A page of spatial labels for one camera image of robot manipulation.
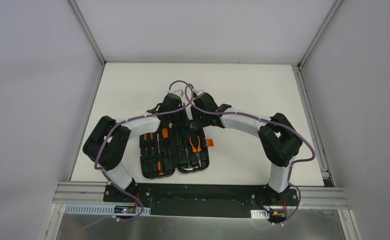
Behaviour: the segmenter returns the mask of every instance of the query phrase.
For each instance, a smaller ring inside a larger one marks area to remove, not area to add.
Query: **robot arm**
[[[153,116],[126,122],[119,126],[108,140],[99,159],[99,164],[108,176],[122,189],[126,189],[133,178],[121,163],[128,140],[158,130],[160,120]],[[105,136],[117,122],[109,116],[102,117],[83,146],[83,152],[94,162]]]
[[[294,156],[298,154],[302,141],[283,127],[260,122],[240,114],[226,114],[228,112],[235,112],[236,109],[227,104],[222,104],[218,107],[212,96],[206,92],[195,97],[193,101],[197,107],[203,110],[223,113],[222,115],[209,115],[191,107],[195,128],[218,126],[237,129],[260,138],[264,152],[272,162],[270,180],[265,189],[271,199],[280,199],[289,189],[287,183],[289,164],[294,160]],[[180,97],[176,94],[169,93],[164,98],[158,111],[167,112],[175,110],[180,105]],[[169,122],[184,118],[185,116],[185,114],[177,112],[158,117],[145,117],[122,124],[116,128],[108,140],[101,154],[99,164],[107,171],[110,178],[119,187],[126,189],[133,181],[121,163],[127,141],[143,134],[156,132],[160,125],[167,126]],[[270,120],[292,127],[287,118],[281,113],[275,114]],[[111,128],[116,124],[117,122],[109,116],[104,116],[99,120],[83,146],[83,152],[92,161],[95,161],[102,142]]]
[[[270,179],[266,186],[267,195],[270,199],[282,198],[289,189],[287,182],[289,165],[298,154],[302,141],[283,127],[260,122],[241,114],[226,114],[243,113],[243,111],[238,111],[228,104],[217,106],[213,97],[206,92],[195,97],[193,102],[202,110],[223,113],[222,115],[209,115],[191,107],[195,127],[202,128],[210,125],[231,128],[260,138],[264,152],[271,161]],[[281,113],[269,117],[269,120],[293,128],[285,115]]]

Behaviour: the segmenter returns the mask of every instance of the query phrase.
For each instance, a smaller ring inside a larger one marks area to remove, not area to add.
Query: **aluminum frame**
[[[133,204],[132,202],[103,202],[106,185],[107,183],[105,182],[59,182],[41,239],[56,239],[67,204],[82,207],[87,204],[95,204],[99,207],[107,207],[112,204]],[[323,188],[307,186],[299,188],[302,196],[300,209],[338,210],[346,239],[361,239],[346,189],[341,187]],[[86,210],[84,214],[90,214],[90,211]]]
[[[299,95],[301,96],[302,106],[304,107],[305,116],[307,118],[308,128],[313,140],[313,145],[316,151],[316,158],[320,165],[320,170],[322,171],[323,178],[330,178],[334,187],[336,187],[336,182],[331,174],[329,163],[326,158],[324,151],[323,143],[321,141],[320,133],[318,131],[317,121],[315,119],[315,111],[311,101],[311,97],[308,94],[307,85],[305,84],[304,77],[302,76],[302,71],[298,66],[292,66],[293,73],[295,75],[296,84],[298,85]]]

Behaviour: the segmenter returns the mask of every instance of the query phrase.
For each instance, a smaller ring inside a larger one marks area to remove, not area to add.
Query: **gray wall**
[[[362,238],[390,239],[390,0],[346,0],[304,78]]]
[[[100,71],[65,0],[0,0],[0,240],[41,236]]]

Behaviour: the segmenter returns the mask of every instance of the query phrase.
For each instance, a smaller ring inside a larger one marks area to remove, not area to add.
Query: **tool kit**
[[[175,169],[193,173],[209,166],[208,146],[203,129],[189,125],[160,128],[140,136],[140,165],[147,179],[171,176]]]

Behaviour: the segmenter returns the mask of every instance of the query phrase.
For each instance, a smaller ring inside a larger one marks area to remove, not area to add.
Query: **purple cable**
[[[177,81],[174,81],[170,84],[169,86],[169,89],[171,89],[171,86],[174,85],[175,83],[184,83],[186,84],[186,87],[187,86],[190,86],[191,88],[193,88],[193,85],[191,85],[190,83],[187,83],[185,81],[182,81],[182,80],[177,80]],[[124,123],[128,123],[130,121],[134,121],[134,120],[137,120],[137,119],[142,119],[142,118],[152,118],[152,117],[155,117],[155,116],[161,116],[161,115],[165,115],[165,114],[172,114],[172,113],[176,113],[176,112],[179,112],[185,108],[187,108],[189,105],[183,105],[181,108],[179,109],[176,109],[176,110],[173,110],[173,111],[166,111],[166,112],[160,112],[160,113],[155,113],[155,114],[150,114],[150,115],[146,115],[146,116],[137,116],[137,117],[132,117],[130,119],[128,119],[127,121],[126,120],[123,120],[117,124],[115,124],[111,130],[108,132],[108,134],[106,135],[101,147],[99,148],[99,152],[98,152],[98,155],[96,156],[96,159],[95,159],[95,169],[96,170],[101,170],[102,171],[102,174],[103,176],[105,176],[105,178],[111,183],[112,186],[114,186],[116,189],[118,189],[119,191],[121,191],[122,193],[124,193],[125,195],[133,198],[134,200],[137,201],[137,203],[140,205],[141,207],[141,210],[140,210],[140,213],[134,215],[133,217],[131,218],[125,218],[125,219],[120,219],[120,221],[122,222],[126,222],[126,221],[131,221],[131,220],[135,220],[136,218],[138,218],[144,211],[144,206],[142,204],[142,202],[134,195],[132,195],[131,193],[128,193],[127,191],[125,191],[125,189],[122,189],[121,187],[119,187],[117,184],[115,184],[112,179],[108,176],[108,174],[106,173],[106,171],[102,168],[102,167],[98,167],[98,164],[99,164],[99,159],[101,157],[101,154],[102,154],[102,151],[104,150],[105,146],[106,146],[106,143],[108,142],[108,139],[111,137],[112,133],[115,131],[115,129],[117,129],[118,126],[124,124]]]
[[[311,151],[311,157],[310,158],[306,158],[306,159],[295,160],[289,166],[289,173],[288,173],[287,182],[288,182],[288,185],[290,185],[291,187],[294,187],[298,191],[298,204],[296,205],[295,210],[293,211],[293,213],[285,221],[283,221],[282,223],[288,221],[298,211],[299,205],[301,203],[301,191],[300,191],[300,189],[297,186],[295,186],[295,185],[290,183],[290,176],[292,175],[292,168],[293,168],[293,165],[295,163],[297,163],[297,162],[298,163],[309,162],[309,161],[312,161],[313,159],[315,159],[315,151],[314,151],[313,146],[309,142],[307,142],[307,140],[303,136],[301,136],[297,131],[295,131],[295,129],[293,129],[293,128],[289,127],[289,126],[286,126],[284,124],[278,123],[278,122],[274,122],[274,121],[270,121],[270,120],[267,120],[267,119],[263,119],[263,118],[260,118],[260,117],[257,117],[257,116],[254,116],[254,115],[251,115],[251,114],[248,114],[248,113],[244,113],[244,112],[238,112],[237,113],[237,112],[231,111],[231,112],[225,112],[225,113],[223,113],[223,112],[222,113],[221,112],[216,113],[216,112],[212,112],[212,111],[209,112],[209,111],[205,111],[203,109],[200,109],[199,107],[197,107],[192,102],[192,100],[193,100],[193,88],[192,88],[192,86],[186,85],[186,87],[184,89],[184,95],[186,96],[186,99],[189,100],[189,97],[187,96],[187,88],[189,88],[190,92],[191,92],[191,94],[190,94],[191,95],[191,100],[189,101],[189,104],[192,105],[192,107],[194,107],[195,109],[197,109],[200,112],[203,112],[205,114],[210,114],[210,115],[242,115],[242,116],[245,116],[245,117],[247,116],[248,118],[259,120],[261,122],[266,122],[266,123],[269,123],[269,124],[280,126],[282,128],[285,128],[285,129],[291,131],[295,136],[297,136],[299,139],[301,139],[301,141],[303,141],[305,143],[305,145],[307,145],[307,147]]]

